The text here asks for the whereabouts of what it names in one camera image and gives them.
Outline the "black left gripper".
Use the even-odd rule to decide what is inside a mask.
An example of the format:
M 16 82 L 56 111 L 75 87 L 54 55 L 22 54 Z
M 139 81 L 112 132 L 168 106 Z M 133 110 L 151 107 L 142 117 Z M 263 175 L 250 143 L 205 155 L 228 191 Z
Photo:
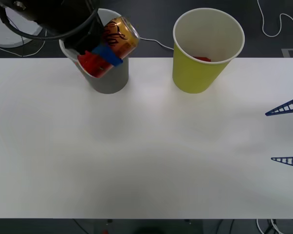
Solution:
M 94 19 L 87 26 L 71 37 L 63 39 L 64 46 L 66 49 L 73 49 L 82 55 L 86 51 L 92 50 L 91 53 L 99 55 L 106 62 L 116 67 L 122 64 L 123 60 L 107 44 L 98 45 L 101 42 L 103 32 L 103 23 L 98 12 L 96 12 Z

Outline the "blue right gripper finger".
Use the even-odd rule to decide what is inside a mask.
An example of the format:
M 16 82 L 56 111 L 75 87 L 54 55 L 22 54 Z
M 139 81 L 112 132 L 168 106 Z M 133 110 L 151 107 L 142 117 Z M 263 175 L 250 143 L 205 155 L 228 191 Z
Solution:
M 293 157 L 272 157 L 271 160 L 293 166 Z
M 265 116 L 274 116 L 274 115 L 290 114 L 290 113 L 293 113 L 293 99 L 266 112 Z

